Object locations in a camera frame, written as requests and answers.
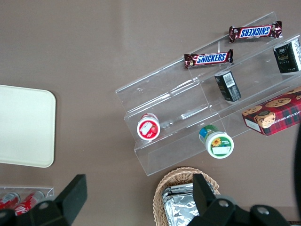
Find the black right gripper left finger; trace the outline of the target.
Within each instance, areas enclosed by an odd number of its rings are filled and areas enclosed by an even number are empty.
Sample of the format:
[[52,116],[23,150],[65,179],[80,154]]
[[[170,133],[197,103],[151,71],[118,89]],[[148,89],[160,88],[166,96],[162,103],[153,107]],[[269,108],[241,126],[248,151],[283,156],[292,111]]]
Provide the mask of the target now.
[[20,216],[0,211],[2,226],[70,226],[87,200],[87,178],[78,174],[53,200],[43,201]]

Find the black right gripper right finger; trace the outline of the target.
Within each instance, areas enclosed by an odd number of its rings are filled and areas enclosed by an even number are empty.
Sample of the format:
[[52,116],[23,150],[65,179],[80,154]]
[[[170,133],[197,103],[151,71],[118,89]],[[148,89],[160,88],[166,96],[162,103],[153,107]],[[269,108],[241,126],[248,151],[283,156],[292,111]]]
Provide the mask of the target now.
[[198,209],[190,226],[288,226],[275,208],[254,205],[246,211],[227,198],[217,198],[202,174],[193,175],[193,198]]

